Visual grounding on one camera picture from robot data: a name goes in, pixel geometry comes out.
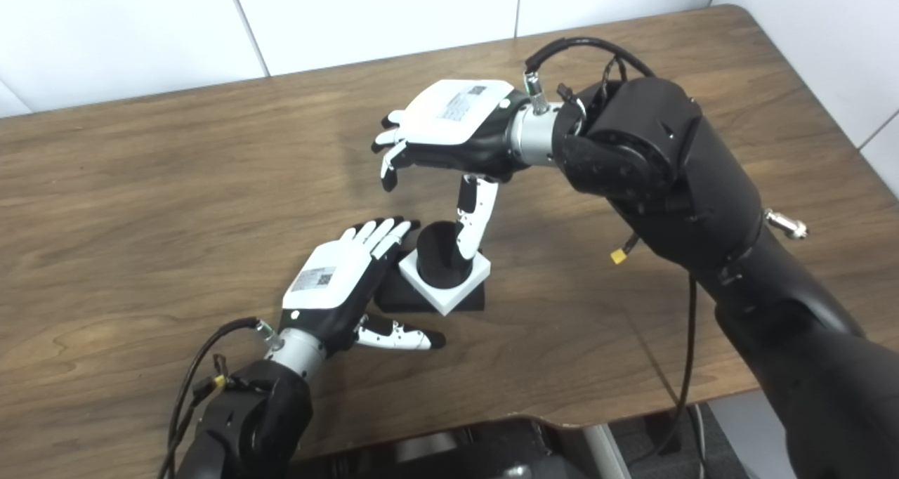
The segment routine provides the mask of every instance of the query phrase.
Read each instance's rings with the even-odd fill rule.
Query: label
[[[478,96],[485,91],[486,86],[472,86],[466,91],[460,91],[452,100],[447,103],[446,108],[437,115],[438,119],[446,119],[447,121],[461,121],[465,114],[471,109],[472,104],[478,99]]]
[[[331,276],[334,275],[335,270],[337,270],[337,267],[303,270],[296,276],[296,280],[293,281],[290,292],[303,291],[304,289],[324,289],[328,287],[328,284],[331,284]]]

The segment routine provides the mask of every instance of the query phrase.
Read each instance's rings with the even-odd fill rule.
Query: black base
[[[384,282],[375,291],[375,304],[383,313],[436,313],[439,310],[431,305],[431,302],[421,295],[399,271],[399,261],[407,257],[410,251],[401,251],[396,257],[396,262],[391,266],[384,277]],[[484,283],[478,284],[459,305],[453,308],[458,310],[484,310],[486,294]]]

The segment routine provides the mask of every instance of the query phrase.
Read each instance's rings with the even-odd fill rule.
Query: cable
[[[178,432],[179,421],[181,419],[181,409],[184,405],[184,399],[187,398],[187,392],[190,390],[190,383],[193,382],[193,376],[197,373],[197,368],[199,368],[200,362],[205,357],[206,353],[212,349],[212,346],[218,342],[219,339],[228,335],[230,332],[237,331],[237,329],[241,328],[256,328],[256,325],[259,323],[259,319],[256,317],[248,317],[243,319],[235,319],[232,322],[225,323],[221,326],[221,328],[217,329],[215,333],[211,335],[208,339],[206,339],[206,343],[199,348],[195,357],[193,357],[193,361],[190,362],[190,366],[187,368],[187,374],[184,374],[184,380],[181,383],[181,388],[178,390],[178,396],[176,397],[176,401],[174,402],[174,409],[171,411],[171,419],[169,419],[169,431],[168,431],[168,446],[171,448],[173,446],[174,440],[176,440],[176,435]],[[171,450],[170,454],[166,455],[166,461],[163,462],[163,470],[168,470],[169,477],[174,477],[174,450]]]
[[[688,304],[687,318],[687,360],[683,368],[681,396],[678,397],[677,405],[674,408],[674,420],[671,421],[671,428],[668,428],[665,438],[648,453],[627,462],[627,467],[648,459],[648,457],[654,457],[668,445],[674,434],[677,434],[678,421],[681,420],[681,415],[683,415],[684,408],[687,406],[687,395],[690,393],[690,377],[693,376],[693,355],[696,350],[696,280],[693,278],[693,275],[690,275],[690,278],[688,278],[688,286],[690,286],[690,303]]]
[[[609,53],[615,54],[622,60],[625,60],[627,64],[634,67],[636,70],[638,70],[638,72],[642,73],[643,76],[655,77],[655,73],[651,68],[646,66],[645,63],[641,62],[641,60],[626,51],[623,47],[619,47],[616,44],[611,43],[611,41],[600,40],[593,37],[559,38],[559,40],[550,41],[549,44],[544,45],[538,51],[536,51],[533,56],[527,58],[527,60],[524,62],[524,65],[526,66],[524,72],[536,72],[540,68],[540,65],[542,65],[543,62],[546,62],[546,60],[548,60],[549,58],[555,56],[558,53],[561,53],[561,51],[564,51],[565,49],[568,49],[570,47],[582,45],[609,51]]]
[[[693,438],[696,440],[696,447],[700,451],[700,479],[711,479],[709,463],[706,462],[706,428],[702,422],[702,409],[700,409],[699,405],[693,405],[693,409],[695,409],[696,415],[694,416],[691,411],[687,411],[687,415],[690,416]]]

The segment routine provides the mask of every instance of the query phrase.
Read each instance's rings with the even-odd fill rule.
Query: metal connector
[[[549,101],[546,100],[546,93],[543,92],[543,85],[540,84],[540,78],[536,72],[524,74],[524,91],[530,97],[534,115],[549,112]]]
[[[764,217],[768,224],[781,230],[787,236],[787,239],[796,241],[805,239],[808,236],[808,227],[802,221],[790,219],[784,216],[784,214],[774,212],[770,208],[765,209]]]
[[[256,332],[261,335],[263,342],[265,342],[270,350],[276,351],[284,347],[284,339],[269,326],[269,323],[259,320],[259,324],[256,325]]]

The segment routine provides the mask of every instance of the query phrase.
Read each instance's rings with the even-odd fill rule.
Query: black cable
[[[696,406],[697,411],[701,411],[700,406]],[[700,437],[700,422],[696,421],[696,416],[693,414],[693,411],[687,409],[687,416],[690,417],[690,426],[693,427],[693,438],[696,440],[696,452],[700,456],[700,463],[702,464],[702,470],[705,471],[705,479],[712,479],[712,475],[709,472],[709,464],[706,463],[706,454],[702,452],[702,438]]]
[[[621,248],[625,254],[630,254],[630,251],[633,251],[636,245],[640,242],[640,235],[637,235],[636,232],[633,232],[629,238],[627,238],[627,242],[624,242],[624,246]]]
[[[588,46],[588,47],[596,47],[598,49],[603,49],[604,51],[609,51],[609,53],[614,54],[615,56],[619,56],[622,60],[625,60],[627,64],[634,67],[638,72],[642,73],[645,77],[655,77],[655,73],[646,66],[645,63],[641,62],[636,56],[626,51],[623,47],[619,47],[616,44],[611,43],[611,41],[605,41],[598,38],[593,37],[575,37],[575,38],[560,38],[559,40],[550,41],[549,44],[541,47],[533,56],[527,58],[524,62],[525,65],[525,73],[533,73],[536,72],[540,65],[543,62],[546,62],[549,58],[555,56],[561,51],[568,49],[570,47],[576,46]]]
[[[166,451],[166,457],[163,459],[163,465],[159,467],[159,473],[157,474],[157,479],[164,479],[167,473],[171,473],[171,477],[174,477],[174,472],[169,470],[170,464],[174,464],[174,452],[176,452],[178,445],[184,438],[184,434],[187,433],[187,428],[190,426],[190,420],[193,418],[193,411],[197,408],[200,402],[206,398],[203,396],[194,397],[192,402],[187,406],[187,411],[184,412],[184,418],[181,423],[178,424],[178,428],[176,434],[174,435],[174,439],[169,442],[168,451]]]
[[[228,335],[230,332],[237,331],[237,329],[241,328],[256,328],[256,325],[259,323],[259,319],[256,317],[247,317],[242,319],[235,319],[232,322],[225,323],[221,328],[217,329],[215,333],[211,335],[208,339],[206,339],[206,343],[199,348],[195,357],[193,357],[192,363],[187,368],[187,374],[184,374],[184,380],[181,383],[181,388],[178,390],[178,396],[176,397],[176,401],[174,402],[174,409],[171,411],[171,419],[169,419],[169,431],[168,431],[168,446],[171,447],[173,444],[174,438],[176,438],[176,434],[178,431],[178,422],[181,419],[181,409],[184,405],[184,399],[187,398],[187,393],[190,390],[190,383],[193,382],[193,376],[197,373],[197,368],[199,368],[200,362],[203,360],[203,357],[212,349],[212,346],[218,342],[219,339]],[[166,461],[163,462],[163,469],[168,469],[168,473],[170,477],[174,477],[174,451],[171,451],[170,456],[166,456]]]
[[[678,397],[677,405],[674,408],[674,420],[671,421],[671,428],[665,434],[665,438],[648,453],[627,462],[627,467],[648,459],[648,457],[654,457],[668,445],[671,438],[677,434],[678,421],[681,420],[681,415],[683,415],[684,408],[687,406],[687,395],[690,393],[690,377],[693,376],[693,353],[696,350],[696,280],[693,278],[693,275],[690,275],[690,278],[688,278],[688,284],[690,285],[690,303],[688,304],[690,308],[688,309],[687,318],[687,360],[683,368],[681,396]]]

